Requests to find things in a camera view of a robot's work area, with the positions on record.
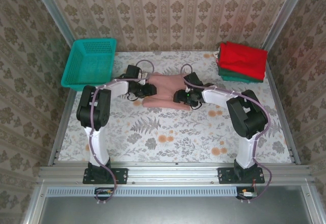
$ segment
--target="stack of towels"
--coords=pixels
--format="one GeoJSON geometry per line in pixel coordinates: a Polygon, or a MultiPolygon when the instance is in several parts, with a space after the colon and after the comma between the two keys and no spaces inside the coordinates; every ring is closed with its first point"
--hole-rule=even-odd
{"type": "Polygon", "coordinates": [[[217,57],[219,75],[223,80],[264,81],[267,51],[227,42],[220,45],[217,57]]]}

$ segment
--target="table surface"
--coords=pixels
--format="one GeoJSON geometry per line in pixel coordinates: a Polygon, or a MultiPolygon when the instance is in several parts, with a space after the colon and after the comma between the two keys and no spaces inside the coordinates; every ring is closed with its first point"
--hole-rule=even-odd
{"type": "MultiPolygon", "coordinates": [[[[112,77],[141,59],[152,61],[155,71],[164,75],[179,74],[181,66],[189,63],[203,83],[239,92],[253,90],[271,117],[270,129],[258,142],[257,160],[291,163],[267,77],[263,83],[222,81],[212,52],[206,51],[116,53],[112,77]]],[[[140,66],[144,72],[151,71],[147,63],[140,66]]],[[[87,136],[76,119],[80,96],[78,92],[59,160],[89,160],[87,136]]],[[[233,162],[239,143],[229,113],[222,107],[204,104],[192,111],[144,108],[141,100],[130,102],[126,96],[111,102],[105,134],[111,161],[122,162],[233,162]]]]}

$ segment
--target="patterned wallpaper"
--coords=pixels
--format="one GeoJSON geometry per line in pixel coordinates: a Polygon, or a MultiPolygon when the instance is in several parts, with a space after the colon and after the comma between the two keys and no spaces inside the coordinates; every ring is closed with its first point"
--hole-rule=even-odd
{"type": "Polygon", "coordinates": [[[269,64],[302,163],[326,203],[326,0],[299,0],[269,64]]]}
{"type": "Polygon", "coordinates": [[[113,37],[117,51],[259,47],[285,0],[55,0],[76,39],[113,37]]]}
{"type": "Polygon", "coordinates": [[[19,223],[47,165],[69,47],[41,0],[0,0],[0,223],[19,223]]]}

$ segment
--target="plastic basket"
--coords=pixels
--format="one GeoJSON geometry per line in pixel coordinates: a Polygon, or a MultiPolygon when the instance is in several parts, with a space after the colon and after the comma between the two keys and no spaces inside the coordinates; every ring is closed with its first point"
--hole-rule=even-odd
{"type": "Polygon", "coordinates": [[[82,91],[111,80],[117,41],[113,38],[76,40],[71,48],[61,85],[82,91]]]}

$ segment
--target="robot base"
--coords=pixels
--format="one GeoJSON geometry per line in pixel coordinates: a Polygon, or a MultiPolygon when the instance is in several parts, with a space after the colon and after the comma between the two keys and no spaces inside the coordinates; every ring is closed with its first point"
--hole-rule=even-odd
{"type": "MultiPolygon", "coordinates": [[[[105,165],[116,177],[117,184],[127,184],[128,168],[111,168],[110,160],[105,165]]],[[[84,171],[83,184],[113,184],[113,178],[110,173],[101,166],[95,166],[88,163],[84,171]]]]}
{"type": "Polygon", "coordinates": [[[234,167],[218,168],[219,183],[220,184],[252,184],[253,179],[256,183],[265,183],[263,170],[254,164],[248,169],[243,169],[234,160],[234,167]]]}

